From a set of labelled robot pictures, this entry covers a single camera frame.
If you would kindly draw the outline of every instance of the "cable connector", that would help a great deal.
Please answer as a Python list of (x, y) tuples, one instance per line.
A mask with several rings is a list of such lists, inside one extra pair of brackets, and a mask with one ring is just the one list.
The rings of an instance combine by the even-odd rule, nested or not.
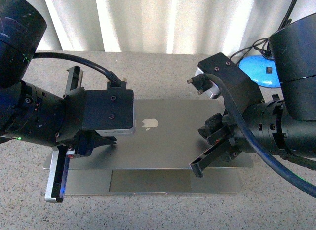
[(191, 79), (188, 79), (187, 83), (192, 84), (197, 89), (199, 95), (213, 87), (212, 82), (206, 79), (205, 74), (194, 76)]

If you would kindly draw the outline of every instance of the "black cylinder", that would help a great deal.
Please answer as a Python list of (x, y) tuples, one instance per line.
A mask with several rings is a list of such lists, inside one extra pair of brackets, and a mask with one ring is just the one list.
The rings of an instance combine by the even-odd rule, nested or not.
[(0, 0), (0, 88), (22, 80), (45, 30), (45, 20), (28, 2)]
[[(316, 122), (292, 119), (283, 100), (252, 105), (242, 116), (271, 154), (316, 158)], [(233, 135), (241, 151), (254, 152), (238, 127)]]
[(25, 82), (0, 90), (0, 135), (26, 142), (55, 146), (63, 123), (63, 99)]
[(269, 37), (289, 114), (295, 120), (316, 120), (316, 13)]

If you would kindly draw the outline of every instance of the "apple logo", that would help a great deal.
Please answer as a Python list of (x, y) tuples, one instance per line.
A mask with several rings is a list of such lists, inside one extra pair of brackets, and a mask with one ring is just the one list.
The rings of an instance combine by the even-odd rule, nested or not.
[(156, 119), (144, 119), (143, 124), (143, 127), (147, 128), (146, 131), (159, 126), (159, 122)]

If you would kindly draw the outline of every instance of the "laptop trackpad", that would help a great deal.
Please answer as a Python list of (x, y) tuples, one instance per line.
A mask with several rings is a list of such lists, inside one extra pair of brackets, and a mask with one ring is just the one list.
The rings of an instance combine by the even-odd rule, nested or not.
[(189, 170), (113, 170), (110, 192), (191, 192)]

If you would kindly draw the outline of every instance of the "blue lamp base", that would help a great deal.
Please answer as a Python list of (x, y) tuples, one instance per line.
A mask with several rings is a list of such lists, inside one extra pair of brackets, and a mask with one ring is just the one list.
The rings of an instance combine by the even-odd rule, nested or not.
[(242, 59), (239, 67), (259, 86), (281, 87), (274, 61), (267, 60), (261, 55), (248, 56)]

